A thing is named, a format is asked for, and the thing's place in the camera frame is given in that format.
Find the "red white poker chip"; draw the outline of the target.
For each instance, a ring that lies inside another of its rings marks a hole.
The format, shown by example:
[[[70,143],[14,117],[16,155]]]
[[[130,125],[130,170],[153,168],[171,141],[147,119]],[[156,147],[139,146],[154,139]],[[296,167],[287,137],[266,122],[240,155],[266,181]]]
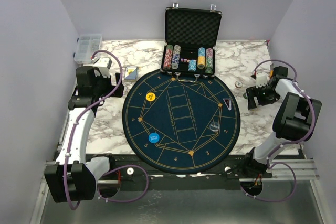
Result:
[[[236,88],[241,88],[242,86],[243,86],[243,84],[240,81],[235,82],[235,87]]]

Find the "red triangular card marker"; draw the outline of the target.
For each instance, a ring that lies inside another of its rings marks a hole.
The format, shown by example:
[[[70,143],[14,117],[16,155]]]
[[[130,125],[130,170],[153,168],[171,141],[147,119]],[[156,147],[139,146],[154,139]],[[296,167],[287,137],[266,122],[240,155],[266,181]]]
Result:
[[[230,98],[223,98],[223,101],[229,111],[232,110],[232,100]]]

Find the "clear dealer button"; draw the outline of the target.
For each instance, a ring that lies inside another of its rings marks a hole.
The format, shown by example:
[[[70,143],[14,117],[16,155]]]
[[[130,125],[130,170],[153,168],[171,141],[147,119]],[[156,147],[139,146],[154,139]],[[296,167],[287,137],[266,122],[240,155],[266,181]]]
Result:
[[[209,124],[209,129],[213,132],[218,132],[220,130],[220,126],[221,125],[218,122],[213,121]]]

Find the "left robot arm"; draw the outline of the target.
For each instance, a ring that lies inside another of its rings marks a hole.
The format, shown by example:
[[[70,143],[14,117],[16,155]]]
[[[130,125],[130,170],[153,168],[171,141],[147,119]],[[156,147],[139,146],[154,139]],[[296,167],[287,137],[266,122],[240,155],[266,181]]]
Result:
[[[116,166],[109,156],[86,160],[86,147],[91,126],[101,98],[123,96],[122,73],[115,74],[112,85],[106,67],[84,66],[76,70],[77,85],[68,102],[68,129],[58,157],[45,168],[44,175],[54,202],[92,200],[98,179],[112,179]]]

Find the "yellow big blind button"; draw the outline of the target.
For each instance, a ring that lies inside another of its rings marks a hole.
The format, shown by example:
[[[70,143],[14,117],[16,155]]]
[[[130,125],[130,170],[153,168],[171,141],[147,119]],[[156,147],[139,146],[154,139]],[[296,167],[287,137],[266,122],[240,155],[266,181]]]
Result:
[[[156,95],[153,92],[149,92],[146,94],[145,98],[147,101],[152,102],[156,99]]]

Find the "blue small blind button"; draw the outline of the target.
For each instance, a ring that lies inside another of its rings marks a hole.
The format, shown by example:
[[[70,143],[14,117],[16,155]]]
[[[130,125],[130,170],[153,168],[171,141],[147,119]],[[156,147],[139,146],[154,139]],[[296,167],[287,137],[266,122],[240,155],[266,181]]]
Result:
[[[157,133],[150,133],[149,134],[149,137],[148,137],[148,140],[150,143],[152,144],[156,144],[160,141],[160,136],[157,134]]]

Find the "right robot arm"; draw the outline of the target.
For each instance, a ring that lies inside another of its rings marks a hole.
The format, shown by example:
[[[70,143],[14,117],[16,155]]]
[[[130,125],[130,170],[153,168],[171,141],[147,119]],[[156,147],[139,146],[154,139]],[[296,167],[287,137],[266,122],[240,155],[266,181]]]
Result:
[[[286,147],[312,137],[322,102],[306,95],[291,79],[280,77],[271,78],[263,86],[249,87],[246,93],[249,110],[282,99],[273,121],[272,133],[250,151],[250,160],[241,165],[242,173],[252,178],[259,174],[261,166],[269,167],[270,162]]]

